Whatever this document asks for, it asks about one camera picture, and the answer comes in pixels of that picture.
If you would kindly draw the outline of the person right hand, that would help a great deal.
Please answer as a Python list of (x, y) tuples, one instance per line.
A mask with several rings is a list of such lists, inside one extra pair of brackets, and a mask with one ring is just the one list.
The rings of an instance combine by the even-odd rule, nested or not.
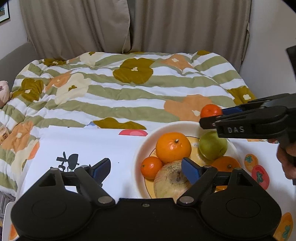
[(289, 144), (284, 149), (278, 146), (276, 156), (282, 165), (286, 178), (294, 180), (296, 178), (296, 168), (292, 163), (292, 157), (295, 157), (295, 143)]

